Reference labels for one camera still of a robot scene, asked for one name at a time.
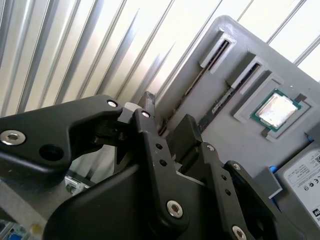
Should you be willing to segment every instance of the label sticker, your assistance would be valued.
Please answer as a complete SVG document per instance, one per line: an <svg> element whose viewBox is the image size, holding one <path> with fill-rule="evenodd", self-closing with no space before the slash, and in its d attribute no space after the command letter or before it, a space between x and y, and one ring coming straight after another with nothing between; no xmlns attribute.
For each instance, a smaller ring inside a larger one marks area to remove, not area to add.
<svg viewBox="0 0 320 240"><path fill-rule="evenodd" d="M320 150L312 150L283 174L293 192L320 227Z"/></svg>

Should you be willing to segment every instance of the corrugated metal wall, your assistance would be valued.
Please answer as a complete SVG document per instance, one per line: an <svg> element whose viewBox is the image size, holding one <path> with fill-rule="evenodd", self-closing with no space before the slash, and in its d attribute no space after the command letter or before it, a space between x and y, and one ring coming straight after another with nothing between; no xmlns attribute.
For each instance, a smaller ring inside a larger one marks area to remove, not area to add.
<svg viewBox="0 0 320 240"><path fill-rule="evenodd" d="M95 94L161 96L208 26L229 15L320 80L319 0L0 0L0 115ZM98 182L114 149L71 169Z"/></svg>

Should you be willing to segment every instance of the metal bolt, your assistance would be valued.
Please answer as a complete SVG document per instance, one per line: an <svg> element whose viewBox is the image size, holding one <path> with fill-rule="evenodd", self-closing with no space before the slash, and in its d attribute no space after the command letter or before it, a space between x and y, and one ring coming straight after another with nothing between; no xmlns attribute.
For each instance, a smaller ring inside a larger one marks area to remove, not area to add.
<svg viewBox="0 0 320 240"><path fill-rule="evenodd" d="M117 104L116 102L112 101L112 100L108 100L107 103L108 103L111 107L113 107L113 108L115 108L116 106L118 106L118 104Z"/></svg>
<svg viewBox="0 0 320 240"><path fill-rule="evenodd" d="M150 118L150 114L147 113L146 111L142 111L142 115L145 116L146 118Z"/></svg>
<svg viewBox="0 0 320 240"><path fill-rule="evenodd" d="M214 147L211 146L211 145L209 145L209 144L208 144L206 147L207 147L208 149L210 149L210 151L212 151L212 152L215 150Z"/></svg>
<svg viewBox="0 0 320 240"><path fill-rule="evenodd" d="M14 146L22 144L26 140L26 136L17 130L6 130L0 134L0 140L5 145Z"/></svg>
<svg viewBox="0 0 320 240"><path fill-rule="evenodd" d="M238 171L241 170L241 167L239 166L239 164L234 163L233 166L234 166L234 168L237 169Z"/></svg>
<svg viewBox="0 0 320 240"><path fill-rule="evenodd" d="M233 234L235 235L236 239L238 240L247 240L247 236L245 232L238 226L234 225L232 227Z"/></svg>
<svg viewBox="0 0 320 240"><path fill-rule="evenodd" d="M170 200L167 202L166 209L168 210L169 214L176 219L180 219L184 214L184 211L182 210L180 204L174 200Z"/></svg>

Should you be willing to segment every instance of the screw hole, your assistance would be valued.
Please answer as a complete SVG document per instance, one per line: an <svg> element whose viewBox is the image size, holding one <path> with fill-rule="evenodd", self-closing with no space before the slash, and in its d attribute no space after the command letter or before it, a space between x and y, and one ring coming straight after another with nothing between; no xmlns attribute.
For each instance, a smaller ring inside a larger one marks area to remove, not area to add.
<svg viewBox="0 0 320 240"><path fill-rule="evenodd" d="M162 159L161 159L159 162L160 162L160 164L161 164L162 166L164 166L164 167L167 166L167 162L166 162L165 160L162 160Z"/></svg>
<svg viewBox="0 0 320 240"><path fill-rule="evenodd" d="M10 134L7 136L7 138L8 138L8 140L15 141L15 140L18 140L19 136L18 136L18 134L10 133Z"/></svg>
<svg viewBox="0 0 320 240"><path fill-rule="evenodd" d="M164 147L162 146L162 145L160 145L159 143L157 143L156 145L155 145L158 149L163 149Z"/></svg>
<svg viewBox="0 0 320 240"><path fill-rule="evenodd" d="M228 196L231 195L231 192L230 192L228 189L226 189L226 190L224 190L224 191L225 191L225 193L226 193Z"/></svg>
<svg viewBox="0 0 320 240"><path fill-rule="evenodd" d="M238 234L238 236L239 236L240 238L242 238L242 237L244 236L240 230L237 230L237 231L236 231L236 234Z"/></svg>
<svg viewBox="0 0 320 240"><path fill-rule="evenodd" d="M173 204L171 208L175 213L179 212L179 207L177 205Z"/></svg>
<svg viewBox="0 0 320 240"><path fill-rule="evenodd" d="M46 144L40 148L39 154L43 159L55 162L62 159L64 151L58 146Z"/></svg>

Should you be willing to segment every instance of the white label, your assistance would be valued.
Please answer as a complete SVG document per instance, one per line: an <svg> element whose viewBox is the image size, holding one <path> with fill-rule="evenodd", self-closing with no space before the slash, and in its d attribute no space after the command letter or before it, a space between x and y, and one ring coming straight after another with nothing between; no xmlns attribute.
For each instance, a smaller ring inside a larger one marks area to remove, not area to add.
<svg viewBox="0 0 320 240"><path fill-rule="evenodd" d="M320 150L307 153L283 176L320 227Z"/></svg>

